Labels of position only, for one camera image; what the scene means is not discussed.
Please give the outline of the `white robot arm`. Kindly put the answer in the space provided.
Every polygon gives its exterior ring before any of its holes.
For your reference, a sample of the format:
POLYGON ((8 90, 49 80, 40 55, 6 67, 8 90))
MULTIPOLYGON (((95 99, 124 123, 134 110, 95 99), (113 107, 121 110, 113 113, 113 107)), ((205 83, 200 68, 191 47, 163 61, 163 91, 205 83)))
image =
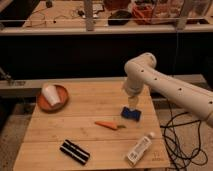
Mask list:
POLYGON ((157 60, 152 53, 143 53, 124 65, 127 78, 124 90, 137 97, 148 85, 178 106, 195 114, 213 128, 213 92, 167 76, 155 70, 157 60))

